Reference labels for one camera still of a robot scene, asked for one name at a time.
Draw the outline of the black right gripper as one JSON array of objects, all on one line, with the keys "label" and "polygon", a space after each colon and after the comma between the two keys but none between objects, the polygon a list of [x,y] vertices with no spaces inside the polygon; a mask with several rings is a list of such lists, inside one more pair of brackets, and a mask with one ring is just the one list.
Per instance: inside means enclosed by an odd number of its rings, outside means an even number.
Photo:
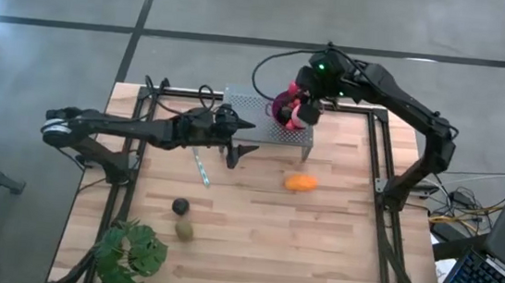
[{"label": "black right gripper", "polygon": [[[361,70],[367,65],[364,61],[328,48],[313,53],[308,63],[309,66],[300,68],[294,83],[312,99],[332,101],[346,97],[356,104],[363,101],[359,89]],[[298,120],[306,126],[314,126],[322,111],[317,101],[303,103],[298,110]]]}]

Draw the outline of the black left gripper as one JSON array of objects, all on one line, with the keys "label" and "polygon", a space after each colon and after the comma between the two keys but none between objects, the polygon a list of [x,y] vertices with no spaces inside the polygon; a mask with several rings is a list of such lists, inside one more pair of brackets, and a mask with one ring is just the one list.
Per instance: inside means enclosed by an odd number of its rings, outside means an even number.
[{"label": "black left gripper", "polygon": [[232,136],[240,129],[253,129],[256,125],[242,120],[229,104],[214,110],[195,107],[183,114],[181,147],[218,147],[226,151],[228,169],[233,169],[240,158],[259,149],[257,145],[234,145]]}]

